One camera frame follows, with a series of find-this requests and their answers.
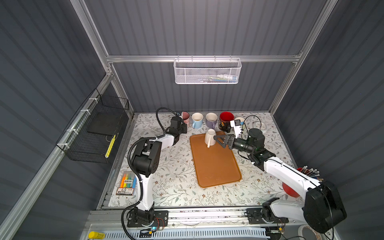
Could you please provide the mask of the pink mug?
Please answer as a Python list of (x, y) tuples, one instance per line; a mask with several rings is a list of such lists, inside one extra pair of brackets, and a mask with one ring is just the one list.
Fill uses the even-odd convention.
[(184, 123), (188, 126), (190, 124), (190, 114), (188, 112), (182, 112), (181, 117)]

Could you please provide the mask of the black mug red inside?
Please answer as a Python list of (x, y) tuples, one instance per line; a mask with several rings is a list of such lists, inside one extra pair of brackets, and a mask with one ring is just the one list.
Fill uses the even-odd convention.
[(231, 121), (235, 119), (235, 116), (231, 112), (222, 112), (220, 114), (219, 129), (223, 132), (231, 132)]

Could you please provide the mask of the light blue mug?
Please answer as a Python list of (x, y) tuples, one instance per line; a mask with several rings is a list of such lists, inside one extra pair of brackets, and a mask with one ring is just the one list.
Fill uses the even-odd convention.
[(192, 127), (193, 129), (200, 129), (203, 126), (204, 116), (201, 113), (192, 114)]

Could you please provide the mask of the light green mug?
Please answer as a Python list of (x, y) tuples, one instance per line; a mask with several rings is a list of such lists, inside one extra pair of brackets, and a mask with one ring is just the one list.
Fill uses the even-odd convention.
[(241, 126), (244, 125), (244, 121), (245, 121), (245, 119), (242, 117), (235, 118), (235, 123), (239, 123)]

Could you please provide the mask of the purple mug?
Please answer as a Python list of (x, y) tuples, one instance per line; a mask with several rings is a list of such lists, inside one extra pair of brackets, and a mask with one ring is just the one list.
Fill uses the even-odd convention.
[(209, 129), (214, 129), (218, 121), (218, 116), (215, 113), (208, 113), (206, 115), (206, 126)]

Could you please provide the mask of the orange plastic tray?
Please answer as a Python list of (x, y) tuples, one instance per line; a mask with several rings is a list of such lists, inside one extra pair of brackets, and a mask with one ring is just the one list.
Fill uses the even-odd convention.
[(205, 144), (205, 134), (190, 137), (191, 150), (200, 187), (208, 188), (238, 182), (242, 174), (232, 150), (217, 142), (210, 148)]

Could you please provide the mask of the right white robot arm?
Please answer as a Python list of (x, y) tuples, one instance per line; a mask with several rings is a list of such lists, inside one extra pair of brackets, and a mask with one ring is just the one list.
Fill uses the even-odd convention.
[(337, 187), (329, 182), (320, 182), (287, 165), (265, 148), (265, 136), (259, 129), (250, 129), (247, 139), (235, 135), (215, 136), (223, 148), (245, 152), (250, 162), (262, 171), (271, 174), (293, 189), (302, 202), (272, 198), (263, 203), (260, 216), (273, 224), (281, 218), (306, 222), (318, 233), (324, 234), (347, 218), (347, 212)]

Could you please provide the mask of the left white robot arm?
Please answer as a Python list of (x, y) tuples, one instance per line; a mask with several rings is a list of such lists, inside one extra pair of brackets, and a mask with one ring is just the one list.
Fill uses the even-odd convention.
[[(164, 128), (159, 118), (159, 111), (166, 110), (174, 116), (171, 118), (171, 125)], [(121, 215), (122, 227), (125, 229), (125, 218), (128, 211), (134, 212), (134, 219), (137, 223), (149, 225), (155, 217), (155, 202), (153, 200), (153, 174), (158, 169), (161, 151), (174, 146), (180, 139), (180, 135), (186, 134), (188, 126), (184, 120), (173, 110), (160, 107), (156, 110), (156, 119), (163, 131), (157, 137), (142, 137), (135, 141), (127, 154), (128, 165), (135, 174), (139, 183), (139, 198), (136, 203), (126, 207)]]

